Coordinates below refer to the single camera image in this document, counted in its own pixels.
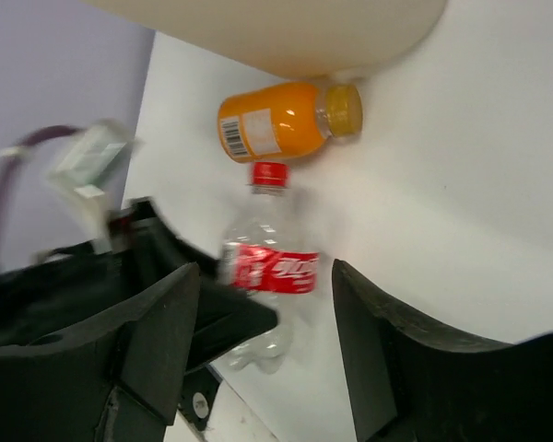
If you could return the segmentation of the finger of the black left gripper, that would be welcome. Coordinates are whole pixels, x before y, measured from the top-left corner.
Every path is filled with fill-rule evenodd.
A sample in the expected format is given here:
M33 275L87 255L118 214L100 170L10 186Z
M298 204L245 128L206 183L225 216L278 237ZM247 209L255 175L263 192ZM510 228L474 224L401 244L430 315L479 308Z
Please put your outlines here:
M200 290L194 335L186 371L195 372L237 345L277 326L277 313L237 287L217 280L218 261L211 257L192 259L200 270Z

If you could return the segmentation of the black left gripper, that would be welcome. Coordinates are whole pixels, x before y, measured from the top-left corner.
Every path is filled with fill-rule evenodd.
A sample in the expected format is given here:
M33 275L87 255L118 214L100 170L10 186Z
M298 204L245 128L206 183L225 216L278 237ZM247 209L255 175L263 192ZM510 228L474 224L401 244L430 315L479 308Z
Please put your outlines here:
M28 345L133 297L195 262L210 277L218 262L180 238L149 198L114 214L121 246L97 254L90 242L48 251L47 259L0 274L0 347Z

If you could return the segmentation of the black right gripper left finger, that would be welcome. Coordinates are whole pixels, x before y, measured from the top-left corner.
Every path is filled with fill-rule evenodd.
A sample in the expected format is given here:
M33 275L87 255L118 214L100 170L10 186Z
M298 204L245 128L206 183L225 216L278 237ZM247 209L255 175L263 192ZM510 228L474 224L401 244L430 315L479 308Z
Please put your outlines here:
M199 296L186 264L28 345L0 346L0 441L161 441L181 396Z

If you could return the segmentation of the cream plastic bin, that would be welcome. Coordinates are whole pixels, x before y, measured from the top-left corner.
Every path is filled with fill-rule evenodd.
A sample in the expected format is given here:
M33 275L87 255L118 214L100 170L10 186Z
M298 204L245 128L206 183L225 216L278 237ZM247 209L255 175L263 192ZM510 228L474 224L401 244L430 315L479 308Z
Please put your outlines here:
M285 78L383 64L429 36L444 0L93 0L93 6Z

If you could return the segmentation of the red cap clear bottle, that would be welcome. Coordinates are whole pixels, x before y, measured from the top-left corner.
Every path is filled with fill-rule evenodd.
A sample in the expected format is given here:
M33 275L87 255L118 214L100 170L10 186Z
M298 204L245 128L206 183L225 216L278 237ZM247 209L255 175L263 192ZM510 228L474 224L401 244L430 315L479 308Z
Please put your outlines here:
M273 374L293 343L298 297L316 286L319 253L307 244L305 228L295 214L287 165L253 163L250 186L248 203L222 240L218 280L274 309L277 326L237 345L226 363L234 371L255 365Z

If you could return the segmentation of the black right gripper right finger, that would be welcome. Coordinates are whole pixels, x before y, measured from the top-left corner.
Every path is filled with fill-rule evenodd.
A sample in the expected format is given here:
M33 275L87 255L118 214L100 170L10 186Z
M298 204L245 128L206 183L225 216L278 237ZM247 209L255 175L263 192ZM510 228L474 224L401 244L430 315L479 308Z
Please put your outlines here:
M553 332L504 343L456 329L332 267L360 441L553 441Z

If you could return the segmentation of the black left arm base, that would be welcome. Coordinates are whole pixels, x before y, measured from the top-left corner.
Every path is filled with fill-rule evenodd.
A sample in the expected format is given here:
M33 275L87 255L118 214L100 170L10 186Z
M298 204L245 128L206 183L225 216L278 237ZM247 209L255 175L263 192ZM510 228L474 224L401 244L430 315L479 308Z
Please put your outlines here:
M203 366L183 378L178 411L197 431L206 430L222 377L211 365Z

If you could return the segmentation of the orange juice bottle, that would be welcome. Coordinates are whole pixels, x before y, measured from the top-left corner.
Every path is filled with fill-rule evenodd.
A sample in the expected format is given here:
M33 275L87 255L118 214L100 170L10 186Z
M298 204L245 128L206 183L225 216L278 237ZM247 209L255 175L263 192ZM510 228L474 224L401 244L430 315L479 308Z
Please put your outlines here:
M238 163L306 157L328 140L362 131L363 107L352 84L320 88L289 82L225 99L217 128Z

